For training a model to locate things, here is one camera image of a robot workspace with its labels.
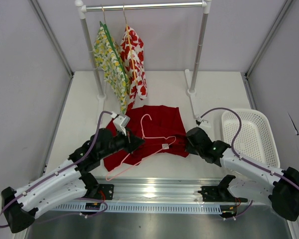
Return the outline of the red skirt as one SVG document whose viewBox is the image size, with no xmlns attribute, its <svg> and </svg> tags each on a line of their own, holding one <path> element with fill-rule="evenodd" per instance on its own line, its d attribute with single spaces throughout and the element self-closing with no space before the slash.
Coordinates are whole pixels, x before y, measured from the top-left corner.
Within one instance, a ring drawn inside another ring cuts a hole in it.
<svg viewBox="0 0 299 239">
<path fill-rule="evenodd" d="M 168 149 L 160 153 L 169 153 L 181 157 L 187 157 L 188 152 L 185 151 L 187 139 L 185 128 L 181 119 L 179 108 L 168 106 L 143 106 L 128 110 L 126 115 L 130 118 L 127 128 L 138 137 L 142 137 L 140 120 L 144 114 L 150 114 L 152 121 L 149 118 L 144 118 L 143 124 L 146 131 L 146 136 L 170 136 L 177 137 L 176 142 Z M 111 171 L 120 164 L 122 159 L 128 153 L 124 150 L 119 151 L 104 159 L 104 166 L 108 171 Z M 136 157 L 135 151 L 131 158 L 126 160 L 126 164 L 132 165 L 138 162 L 140 158 Z"/>
</svg>

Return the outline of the pink wire hanger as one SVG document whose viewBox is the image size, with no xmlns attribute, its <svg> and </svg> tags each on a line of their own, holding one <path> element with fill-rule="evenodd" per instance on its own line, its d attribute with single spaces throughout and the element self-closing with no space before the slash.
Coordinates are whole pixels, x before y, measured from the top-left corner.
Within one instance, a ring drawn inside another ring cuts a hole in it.
<svg viewBox="0 0 299 239">
<path fill-rule="evenodd" d="M 162 144 L 169 144 L 169 147 L 171 147 L 177 140 L 177 137 L 175 135 L 170 136 L 146 136 L 146 131 L 144 129 L 144 118 L 149 118 L 150 121 L 152 121 L 152 117 L 150 114 L 144 114 L 140 120 L 140 126 L 141 126 L 141 132 L 142 132 L 142 139 L 145 140 L 145 146 L 141 146 L 140 149 L 137 149 L 135 151 L 136 157 L 140 158 L 138 162 L 133 163 L 130 165 L 127 169 L 124 169 L 120 172 L 117 172 L 115 175 L 112 175 L 115 171 L 119 170 L 124 163 L 126 163 L 126 160 L 131 158 L 132 153 L 128 153 L 120 162 L 118 166 L 116 166 L 114 169 L 108 172 L 105 179 L 106 181 L 111 181 L 118 176 L 124 174 L 125 172 L 131 170 L 132 168 L 135 168 L 136 166 L 140 165 L 142 161 L 148 159 L 149 157 L 158 154 L 164 149 L 162 149 Z"/>
</svg>

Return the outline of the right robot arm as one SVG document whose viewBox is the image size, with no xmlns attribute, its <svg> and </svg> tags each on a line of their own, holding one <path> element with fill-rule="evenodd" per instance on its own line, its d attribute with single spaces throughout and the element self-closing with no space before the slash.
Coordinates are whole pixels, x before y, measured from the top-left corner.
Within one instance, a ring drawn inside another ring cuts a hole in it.
<svg viewBox="0 0 299 239">
<path fill-rule="evenodd" d="M 202 186 L 199 194 L 205 202 L 233 202 L 240 199 L 271 206 L 282 218 L 295 222 L 299 217 L 299 172 L 265 165 L 238 155 L 229 144 L 212 141 L 207 133 L 195 127 L 186 133 L 186 150 L 207 163 L 235 171 L 248 178 L 226 175 L 216 186 Z"/>
</svg>

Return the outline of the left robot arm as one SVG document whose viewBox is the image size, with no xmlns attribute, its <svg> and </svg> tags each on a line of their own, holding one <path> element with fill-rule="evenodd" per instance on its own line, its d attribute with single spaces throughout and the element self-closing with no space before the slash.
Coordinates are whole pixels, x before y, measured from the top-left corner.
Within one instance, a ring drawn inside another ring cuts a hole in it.
<svg viewBox="0 0 299 239">
<path fill-rule="evenodd" d="M 100 161 L 120 151 L 132 153 L 145 143 L 134 135 L 101 128 L 60 166 L 37 180 L 14 189 L 2 190 L 2 212 L 7 227 L 15 234 L 31 226 L 50 209 L 77 198 L 95 199 L 99 184 L 91 171 Z"/>
</svg>

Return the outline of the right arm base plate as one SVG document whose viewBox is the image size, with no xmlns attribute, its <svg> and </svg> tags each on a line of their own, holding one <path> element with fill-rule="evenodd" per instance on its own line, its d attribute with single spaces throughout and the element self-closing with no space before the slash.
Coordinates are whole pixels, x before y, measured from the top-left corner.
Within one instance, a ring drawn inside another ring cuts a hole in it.
<svg viewBox="0 0 299 239">
<path fill-rule="evenodd" d="M 204 202 L 226 202 L 234 203 L 237 199 L 230 194 L 227 188 L 221 188 L 218 186 L 202 186 L 197 191 Z"/>
</svg>

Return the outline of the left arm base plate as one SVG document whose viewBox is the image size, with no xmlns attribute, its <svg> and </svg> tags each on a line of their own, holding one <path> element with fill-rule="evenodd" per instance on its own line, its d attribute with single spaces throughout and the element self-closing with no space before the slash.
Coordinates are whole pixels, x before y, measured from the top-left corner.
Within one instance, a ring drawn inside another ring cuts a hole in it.
<svg viewBox="0 0 299 239">
<path fill-rule="evenodd" d="M 92 189 L 89 197 L 103 201 L 112 200 L 114 196 L 114 187 L 113 184 L 98 184 Z"/>
</svg>

